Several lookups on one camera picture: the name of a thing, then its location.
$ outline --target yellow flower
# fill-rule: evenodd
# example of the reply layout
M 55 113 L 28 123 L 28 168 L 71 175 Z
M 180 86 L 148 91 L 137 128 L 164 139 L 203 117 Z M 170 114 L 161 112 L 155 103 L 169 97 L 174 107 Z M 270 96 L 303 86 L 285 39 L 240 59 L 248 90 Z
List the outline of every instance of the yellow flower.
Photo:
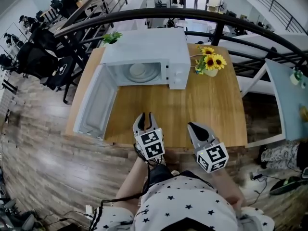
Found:
M 225 68 L 225 65 L 227 65 L 226 60 L 223 58 L 222 55 L 219 55 L 219 54 L 214 56 L 214 61 L 215 61 L 216 66 L 219 70 L 222 69 L 222 68 Z
M 204 47 L 201 49 L 203 55 L 212 55 L 214 54 L 214 49 L 210 47 Z
M 207 55 L 206 58 L 204 59 L 205 62 L 205 69 L 207 70 L 213 70 L 216 69 L 216 62 L 214 60 L 215 55 Z

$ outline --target wooden table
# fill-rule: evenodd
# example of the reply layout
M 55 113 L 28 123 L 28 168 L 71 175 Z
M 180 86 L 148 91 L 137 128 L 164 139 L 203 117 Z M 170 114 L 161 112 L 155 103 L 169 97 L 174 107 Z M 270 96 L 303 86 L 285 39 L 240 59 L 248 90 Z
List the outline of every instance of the wooden table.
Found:
M 195 44 L 188 47 L 190 55 L 199 54 Z M 135 119 L 142 112 L 151 111 L 163 129 L 166 147 L 192 148 L 187 131 L 190 121 L 210 126 L 226 146 L 246 145 L 243 102 L 230 56 L 225 48 L 213 48 L 229 64 L 216 77 L 197 75 L 192 68 L 185 90 L 170 90 L 167 85 L 119 87 L 104 139 L 132 145 Z M 73 132 L 75 119 L 103 52 L 104 48 L 95 49 L 89 58 L 74 97 L 66 135 L 76 135 Z

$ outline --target white shirt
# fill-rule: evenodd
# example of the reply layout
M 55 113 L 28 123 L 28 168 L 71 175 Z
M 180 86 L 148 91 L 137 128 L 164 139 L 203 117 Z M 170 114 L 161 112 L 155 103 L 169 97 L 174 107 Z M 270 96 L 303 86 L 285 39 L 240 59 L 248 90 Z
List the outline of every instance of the white shirt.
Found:
M 204 230 L 207 226 L 216 231 L 273 231 L 275 225 L 261 210 L 250 207 L 242 208 L 237 218 L 210 183 L 176 176 L 152 186 L 136 216 L 124 208 L 97 208 L 89 230 L 159 231 L 185 218 L 204 224 Z

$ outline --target human arm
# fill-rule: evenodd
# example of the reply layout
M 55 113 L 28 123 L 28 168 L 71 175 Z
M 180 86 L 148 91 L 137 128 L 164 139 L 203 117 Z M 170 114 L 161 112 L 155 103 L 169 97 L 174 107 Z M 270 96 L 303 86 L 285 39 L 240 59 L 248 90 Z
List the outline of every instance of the human arm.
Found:
M 141 158 L 138 157 L 133 168 L 123 182 L 120 190 L 118 191 L 116 198 L 118 199 L 129 197 L 141 193 L 146 176 L 147 165 Z M 138 202 L 138 199 L 131 199 L 127 201 L 116 202 L 113 206 L 125 208 L 135 215 L 138 211 Z
M 236 212 L 246 206 L 242 191 L 224 168 L 213 172 L 212 179 L 219 195 L 226 199 Z

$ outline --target white microwave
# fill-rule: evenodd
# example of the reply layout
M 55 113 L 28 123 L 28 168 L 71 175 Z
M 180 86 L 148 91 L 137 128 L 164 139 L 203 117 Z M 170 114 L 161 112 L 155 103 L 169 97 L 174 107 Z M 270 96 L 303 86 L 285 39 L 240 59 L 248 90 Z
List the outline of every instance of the white microwave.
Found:
M 190 67 L 183 29 L 123 32 L 116 43 L 105 48 L 79 108 L 74 132 L 103 140 L 119 86 L 185 89 Z

